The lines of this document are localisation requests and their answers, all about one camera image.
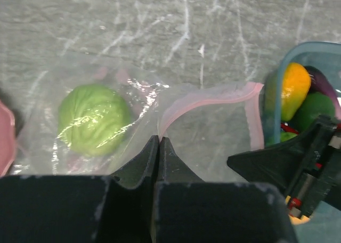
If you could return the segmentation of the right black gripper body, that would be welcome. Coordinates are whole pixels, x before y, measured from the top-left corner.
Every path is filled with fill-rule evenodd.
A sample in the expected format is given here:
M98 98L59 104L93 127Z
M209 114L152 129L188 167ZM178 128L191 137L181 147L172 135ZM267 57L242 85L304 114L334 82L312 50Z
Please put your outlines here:
M340 131L311 145L287 190L291 219L310 219L320 202L340 210Z

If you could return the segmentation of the small green lettuce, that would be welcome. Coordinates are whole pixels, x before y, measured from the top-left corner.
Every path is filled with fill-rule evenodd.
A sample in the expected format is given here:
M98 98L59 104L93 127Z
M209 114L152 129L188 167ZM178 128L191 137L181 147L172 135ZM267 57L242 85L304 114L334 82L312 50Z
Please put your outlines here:
M288 141L294 137L296 137L297 134L292 133L292 132L281 132L280 133L280 142L285 142ZM276 144L275 140L274 140L274 136L270 137L268 139L268 141L265 143L266 146L270 146L270 145L274 145Z

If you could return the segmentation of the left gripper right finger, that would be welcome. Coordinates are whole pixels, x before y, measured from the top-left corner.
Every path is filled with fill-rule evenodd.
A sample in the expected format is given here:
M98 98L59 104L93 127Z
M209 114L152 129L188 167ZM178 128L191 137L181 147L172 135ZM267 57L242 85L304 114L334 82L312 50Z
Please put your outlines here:
M160 143L156 242L296 242L285 201L267 183L202 181Z

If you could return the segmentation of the pink plate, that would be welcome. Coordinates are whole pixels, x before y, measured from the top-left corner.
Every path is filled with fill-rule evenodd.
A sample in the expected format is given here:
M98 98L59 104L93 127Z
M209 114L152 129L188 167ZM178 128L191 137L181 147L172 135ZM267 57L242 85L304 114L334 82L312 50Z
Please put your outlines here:
M1 176L4 176L16 156L15 118L13 112L1 102Z

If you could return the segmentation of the teal plastic food tray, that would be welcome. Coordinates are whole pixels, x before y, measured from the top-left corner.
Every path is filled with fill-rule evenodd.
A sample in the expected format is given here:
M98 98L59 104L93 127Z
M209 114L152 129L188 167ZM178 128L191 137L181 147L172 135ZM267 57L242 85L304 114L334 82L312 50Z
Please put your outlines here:
M305 42L292 48L264 84L264 144L291 138L319 115L340 118L340 44Z

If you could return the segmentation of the dark green avocado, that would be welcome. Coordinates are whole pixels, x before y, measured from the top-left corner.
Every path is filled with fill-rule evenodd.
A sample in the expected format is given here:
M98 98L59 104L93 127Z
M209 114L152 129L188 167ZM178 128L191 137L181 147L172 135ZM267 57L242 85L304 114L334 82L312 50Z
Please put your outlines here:
M319 115L335 116L335 107L332 100L319 92L310 93L296 111L290 125L297 131L306 130Z

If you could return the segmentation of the pale green cabbage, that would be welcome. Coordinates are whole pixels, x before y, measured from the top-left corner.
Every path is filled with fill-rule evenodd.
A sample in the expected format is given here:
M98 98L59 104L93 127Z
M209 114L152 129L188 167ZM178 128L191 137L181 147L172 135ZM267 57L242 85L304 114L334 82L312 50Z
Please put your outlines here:
M74 88L58 108L58 138L87 156L113 153L131 126L131 109L111 88L86 84Z

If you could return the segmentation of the clear zip top bag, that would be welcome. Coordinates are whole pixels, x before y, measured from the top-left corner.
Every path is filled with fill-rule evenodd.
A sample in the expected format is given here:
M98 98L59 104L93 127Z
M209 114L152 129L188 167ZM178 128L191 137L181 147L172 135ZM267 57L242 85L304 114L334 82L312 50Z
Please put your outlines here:
M74 88L86 84L113 89L131 109L131 126L111 154L83 155L58 138L59 105ZM217 107L226 112L223 121L233 134L233 152L261 149L262 89L261 83L236 81L203 90L191 84L170 86L155 73L113 58L65 55L33 86L35 101L17 139L18 154L11 174L110 174L132 160L151 136L163 137L179 117L200 108L207 115Z

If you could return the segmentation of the red chili pepper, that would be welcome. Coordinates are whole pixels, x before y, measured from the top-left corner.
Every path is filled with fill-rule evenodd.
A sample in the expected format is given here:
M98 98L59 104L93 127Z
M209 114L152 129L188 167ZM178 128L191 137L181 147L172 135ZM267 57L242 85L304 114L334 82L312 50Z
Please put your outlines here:
M289 133L293 133L293 134L299 134L299 132L297 130L295 130L294 128L290 127L287 123L283 123L281 122L281 130L284 132L289 132Z

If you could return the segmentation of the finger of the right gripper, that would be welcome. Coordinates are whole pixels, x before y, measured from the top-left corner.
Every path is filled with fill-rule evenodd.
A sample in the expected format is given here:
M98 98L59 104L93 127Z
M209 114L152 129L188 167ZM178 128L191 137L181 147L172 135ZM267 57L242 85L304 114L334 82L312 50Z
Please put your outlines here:
M303 174L331 185L340 173L340 120L320 115L304 132L262 150L230 156L227 166L249 182L266 182L291 190Z

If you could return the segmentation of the yellow green mango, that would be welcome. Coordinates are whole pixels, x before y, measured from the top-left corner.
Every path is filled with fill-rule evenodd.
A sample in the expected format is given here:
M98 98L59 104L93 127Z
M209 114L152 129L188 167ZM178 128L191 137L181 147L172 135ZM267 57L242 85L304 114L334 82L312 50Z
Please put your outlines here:
M311 86L311 78L299 63L290 63L285 69L281 90L281 120L290 121L305 100Z

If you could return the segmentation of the purple eggplant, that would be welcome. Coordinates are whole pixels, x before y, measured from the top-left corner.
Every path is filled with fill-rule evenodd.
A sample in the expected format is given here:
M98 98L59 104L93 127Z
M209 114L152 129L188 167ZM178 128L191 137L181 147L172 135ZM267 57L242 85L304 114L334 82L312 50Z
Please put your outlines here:
M335 107L335 117L340 119L340 104L338 102L338 96L335 89L327 80L326 76L316 67L304 66L311 78L310 90L313 92L319 92L323 95L328 96Z

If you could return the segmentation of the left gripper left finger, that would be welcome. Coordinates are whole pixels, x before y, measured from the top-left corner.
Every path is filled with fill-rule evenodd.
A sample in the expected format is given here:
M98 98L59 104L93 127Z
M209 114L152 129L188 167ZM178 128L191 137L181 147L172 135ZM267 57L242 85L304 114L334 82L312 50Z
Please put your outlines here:
M1 242L150 242L159 139L112 175L1 178Z

